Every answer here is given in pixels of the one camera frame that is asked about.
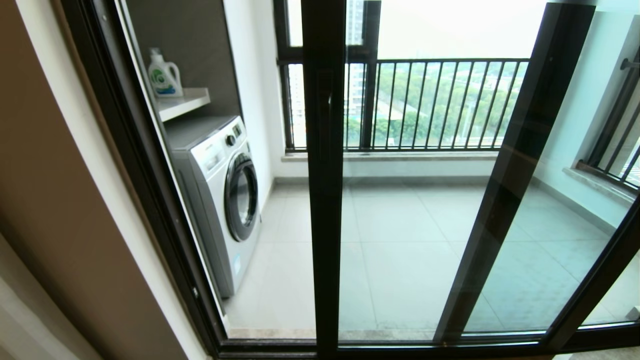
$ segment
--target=shelf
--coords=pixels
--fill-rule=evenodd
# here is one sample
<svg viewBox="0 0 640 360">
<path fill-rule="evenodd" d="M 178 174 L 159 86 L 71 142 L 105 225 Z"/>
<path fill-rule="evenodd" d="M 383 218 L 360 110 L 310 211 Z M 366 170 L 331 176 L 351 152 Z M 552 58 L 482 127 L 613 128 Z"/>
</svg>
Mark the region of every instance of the shelf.
<svg viewBox="0 0 640 360">
<path fill-rule="evenodd" d="M 183 97 L 158 97 L 158 111 L 160 112 L 160 120 L 165 122 L 174 117 L 188 113 L 201 106 L 209 104 L 209 89 L 207 88 L 184 88 Z"/>
</svg>

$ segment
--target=washing machine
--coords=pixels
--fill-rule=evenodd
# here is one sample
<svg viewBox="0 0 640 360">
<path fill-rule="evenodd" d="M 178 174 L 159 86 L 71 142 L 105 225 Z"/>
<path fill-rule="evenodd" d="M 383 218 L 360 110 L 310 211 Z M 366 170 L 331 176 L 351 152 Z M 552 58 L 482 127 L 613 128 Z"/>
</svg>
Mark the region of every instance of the washing machine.
<svg viewBox="0 0 640 360">
<path fill-rule="evenodd" d="M 260 231 L 258 182 L 241 117 L 164 123 L 206 266 L 226 298 L 240 286 Z"/>
</svg>

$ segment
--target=window sill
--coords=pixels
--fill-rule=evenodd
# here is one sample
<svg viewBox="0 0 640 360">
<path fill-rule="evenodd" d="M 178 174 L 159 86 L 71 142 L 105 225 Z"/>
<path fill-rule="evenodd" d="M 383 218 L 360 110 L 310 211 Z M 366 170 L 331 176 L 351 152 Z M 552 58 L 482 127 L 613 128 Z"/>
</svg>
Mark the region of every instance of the window sill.
<svg viewBox="0 0 640 360">
<path fill-rule="evenodd" d="M 624 206 L 631 206 L 636 199 L 636 194 L 629 190 L 616 186 L 594 174 L 576 168 L 564 168 L 563 172 L 578 182 L 589 186 L 606 197 Z"/>
<path fill-rule="evenodd" d="M 344 161 L 495 161 L 497 151 L 451 151 L 451 152 L 349 152 L 344 154 Z M 306 152 L 294 152 L 280 158 L 282 162 L 306 162 Z"/>
</svg>

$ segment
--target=washing machine door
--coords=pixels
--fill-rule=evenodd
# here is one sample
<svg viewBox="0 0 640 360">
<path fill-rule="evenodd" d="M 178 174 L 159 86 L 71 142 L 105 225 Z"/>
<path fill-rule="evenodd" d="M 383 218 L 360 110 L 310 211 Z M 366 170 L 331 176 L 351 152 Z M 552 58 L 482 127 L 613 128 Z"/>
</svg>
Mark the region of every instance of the washing machine door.
<svg viewBox="0 0 640 360">
<path fill-rule="evenodd" d="M 258 221 L 258 180 L 247 154 L 238 154 L 230 163 L 225 184 L 225 214 L 229 232 L 236 241 L 249 238 Z"/>
</svg>

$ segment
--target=black metal railing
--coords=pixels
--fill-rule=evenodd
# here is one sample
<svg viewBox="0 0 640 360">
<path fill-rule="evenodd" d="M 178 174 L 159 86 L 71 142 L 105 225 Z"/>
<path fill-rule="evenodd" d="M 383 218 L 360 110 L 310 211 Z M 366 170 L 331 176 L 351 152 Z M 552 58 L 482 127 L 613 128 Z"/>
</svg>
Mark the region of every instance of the black metal railing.
<svg viewBox="0 0 640 360">
<path fill-rule="evenodd" d="M 528 63 L 503 58 L 349 63 L 345 150 L 499 149 Z M 284 66 L 290 97 L 287 151 L 305 151 L 301 65 Z"/>
<path fill-rule="evenodd" d="M 640 50 L 633 61 L 621 64 L 627 73 L 609 118 L 591 156 L 578 164 L 635 191 L 640 189 L 640 99 L 633 94 L 640 81 L 639 61 Z"/>
</svg>

